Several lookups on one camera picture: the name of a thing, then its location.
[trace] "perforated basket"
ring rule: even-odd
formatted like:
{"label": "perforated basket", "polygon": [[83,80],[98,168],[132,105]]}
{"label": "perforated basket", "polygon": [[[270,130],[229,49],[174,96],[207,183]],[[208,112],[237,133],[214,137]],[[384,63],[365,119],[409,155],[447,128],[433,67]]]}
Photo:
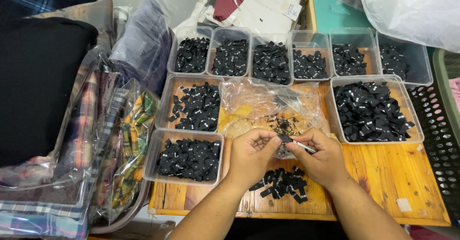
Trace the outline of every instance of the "perforated basket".
{"label": "perforated basket", "polygon": [[423,144],[451,220],[460,226],[460,115],[447,70],[460,70],[460,54],[436,49],[434,83],[408,89],[425,135]]}

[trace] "clear plastic box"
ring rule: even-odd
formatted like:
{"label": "clear plastic box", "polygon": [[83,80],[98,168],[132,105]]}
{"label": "clear plastic box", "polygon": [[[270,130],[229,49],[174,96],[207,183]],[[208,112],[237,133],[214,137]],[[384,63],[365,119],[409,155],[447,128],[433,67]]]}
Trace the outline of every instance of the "clear plastic box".
{"label": "clear plastic box", "polygon": [[[406,141],[391,141],[391,142],[348,142],[345,139],[345,135],[342,129],[342,124],[339,119],[339,112],[337,111],[337,105],[335,103],[335,97],[333,88],[336,86],[343,86],[352,83],[362,81],[374,82],[377,85],[381,85],[383,82],[387,82],[387,86],[390,89],[390,96],[398,101],[400,112],[404,114],[407,121],[411,121],[415,126],[411,127],[407,133],[411,136]],[[419,119],[415,113],[412,102],[410,101],[409,94],[406,88],[397,75],[374,75],[374,76],[341,76],[333,77],[331,79],[331,86],[329,87],[326,95],[326,109],[328,111],[329,124],[331,126],[331,133],[335,133],[339,138],[340,142],[345,142],[354,145],[377,145],[377,144],[400,144],[400,143],[422,143],[425,139],[422,128],[420,126]]]}
{"label": "clear plastic box", "polygon": [[[175,71],[176,59],[177,59],[177,49],[179,44],[185,40],[186,38],[207,38],[211,39],[213,35],[213,29],[210,27],[204,26],[184,26],[177,29],[171,44],[171,53],[169,54],[167,69],[169,72],[173,74],[184,74],[182,72]],[[187,73],[187,74],[196,74],[196,75],[203,75],[206,72],[206,67],[204,71],[201,73]]]}
{"label": "clear plastic box", "polygon": [[[274,43],[280,43],[282,42],[284,45],[286,45],[286,48],[288,49],[287,50],[287,57],[289,59],[290,55],[292,54],[292,51],[289,52],[289,47],[288,47],[288,42],[287,42],[287,34],[259,34],[259,35],[253,35],[253,39],[252,39],[252,47],[251,47],[251,58],[254,57],[254,50],[257,46],[259,45],[263,45],[263,44],[267,44],[269,43],[270,41],[273,41]],[[253,59],[250,60],[250,70],[249,70],[249,77],[253,77]],[[276,85],[279,85],[279,86],[282,86],[282,87],[285,87],[285,86],[291,86],[292,84],[294,84],[294,71],[292,69],[292,66],[289,65],[289,71],[291,72],[291,81],[289,82],[289,84],[287,85],[282,85],[282,84],[277,84],[277,83],[273,83],[273,84],[276,84]]]}
{"label": "clear plastic box", "polygon": [[[163,176],[159,174],[157,169],[157,160],[160,153],[165,149],[165,141],[170,139],[173,143],[176,140],[190,139],[190,140],[207,140],[214,142],[219,140],[220,143],[220,154],[219,154],[219,169],[217,170],[217,178],[212,181],[194,181],[187,178],[178,178],[175,176]],[[142,170],[142,177],[148,181],[155,181],[161,183],[174,183],[174,184],[186,184],[191,186],[206,186],[214,187],[217,185],[220,179],[220,173],[222,168],[222,154],[224,152],[224,136],[219,133],[213,132],[201,132],[181,129],[156,129],[152,133],[150,140],[149,149],[147,150],[147,157],[145,159],[144,169]]]}
{"label": "clear plastic box", "polygon": [[[403,82],[406,88],[433,84],[433,73],[431,72],[430,60],[425,46],[410,41],[395,39],[378,31],[375,33],[375,41],[377,43],[379,60],[380,44],[388,43],[392,47],[401,49],[400,53],[404,55],[404,60],[410,66],[406,75],[406,81]],[[380,66],[383,70],[382,61],[380,61]]]}
{"label": "clear plastic box", "polygon": [[[301,50],[303,55],[314,55],[315,51],[321,52],[321,57],[326,58],[326,73],[329,75],[328,78],[324,79],[298,79],[294,76],[295,82],[313,82],[313,81],[326,81],[331,79],[334,75],[334,65],[332,58],[331,45],[329,43],[328,35],[322,31],[317,30],[293,30],[288,34],[288,47],[289,52],[292,52],[293,46],[295,45],[296,50]],[[289,65],[294,71],[294,57],[292,54],[289,55]]]}
{"label": "clear plastic box", "polygon": [[184,96],[184,93],[179,88],[181,86],[185,88],[191,88],[193,84],[203,86],[205,82],[208,82],[210,85],[218,86],[219,83],[224,82],[224,79],[216,76],[195,75],[189,73],[175,73],[168,76],[168,78],[166,78],[166,84],[163,90],[163,96],[161,97],[158,113],[155,118],[155,126],[157,128],[175,129],[176,124],[180,123],[180,118],[185,118],[187,115],[180,113],[179,118],[173,122],[169,122],[169,117],[173,115],[173,96],[177,95],[179,99]]}
{"label": "clear plastic box", "polygon": [[[363,63],[367,63],[366,75],[382,75],[382,65],[380,63],[379,48],[375,43],[374,34],[369,28],[334,28],[329,33],[329,43],[334,44],[352,44],[357,47],[361,54],[364,54]],[[335,71],[335,63],[332,61],[334,76],[339,76]]]}
{"label": "clear plastic box", "polygon": [[[229,39],[231,41],[239,41],[239,40],[247,40],[248,42],[248,53],[247,53],[247,62],[246,62],[246,73],[244,76],[247,76],[249,72],[249,67],[252,62],[252,34],[251,30],[248,28],[228,28],[228,27],[219,27],[216,28],[213,32],[213,36],[211,37],[211,43],[209,44],[209,51],[207,53],[207,63],[206,63],[206,73],[210,76],[217,76],[213,74],[213,65],[214,65],[214,58],[216,56],[216,49],[222,45],[222,43]],[[232,78],[234,76],[219,76],[223,78]]]}

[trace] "white tape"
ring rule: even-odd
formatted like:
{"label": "white tape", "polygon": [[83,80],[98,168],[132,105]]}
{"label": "white tape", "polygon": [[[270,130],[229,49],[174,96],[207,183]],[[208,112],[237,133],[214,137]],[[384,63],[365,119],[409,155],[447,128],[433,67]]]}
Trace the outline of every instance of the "white tape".
{"label": "white tape", "polygon": [[396,203],[398,203],[398,206],[401,212],[412,211],[412,208],[410,207],[410,204],[407,198],[397,199]]}

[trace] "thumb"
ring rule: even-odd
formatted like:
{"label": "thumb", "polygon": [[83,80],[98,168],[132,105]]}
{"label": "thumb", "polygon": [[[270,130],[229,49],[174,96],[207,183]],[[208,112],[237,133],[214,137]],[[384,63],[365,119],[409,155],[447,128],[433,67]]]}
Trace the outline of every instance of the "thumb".
{"label": "thumb", "polygon": [[268,161],[280,146],[281,141],[282,140],[279,137],[271,138],[268,141],[268,143],[264,146],[264,148],[262,148],[262,150],[259,151],[259,153],[262,155],[262,158]]}
{"label": "thumb", "polygon": [[297,145],[296,143],[288,143],[286,148],[291,151],[291,153],[300,160],[306,168],[310,165],[313,165],[315,158],[311,156],[305,149],[301,146]]}

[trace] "wooden table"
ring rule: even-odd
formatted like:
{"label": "wooden table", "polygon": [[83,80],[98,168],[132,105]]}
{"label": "wooden table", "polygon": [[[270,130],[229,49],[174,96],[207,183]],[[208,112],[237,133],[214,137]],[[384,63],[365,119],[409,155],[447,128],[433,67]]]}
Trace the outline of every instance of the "wooden table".
{"label": "wooden table", "polygon": [[[320,85],[323,97],[329,85]],[[323,112],[327,116],[325,105]],[[231,140],[225,139],[223,175],[229,168]],[[400,224],[450,226],[451,222],[437,187],[425,149],[419,144],[349,145],[342,144],[345,164],[359,185]],[[272,158],[267,170],[291,170],[298,160]],[[237,217],[305,219],[336,221],[330,195],[322,186],[305,176],[307,202],[298,204],[290,195],[275,200],[261,198],[259,189],[246,192]],[[154,183],[149,203],[152,215],[185,216],[206,194],[208,187]],[[396,200],[407,198],[412,211],[401,212]]]}

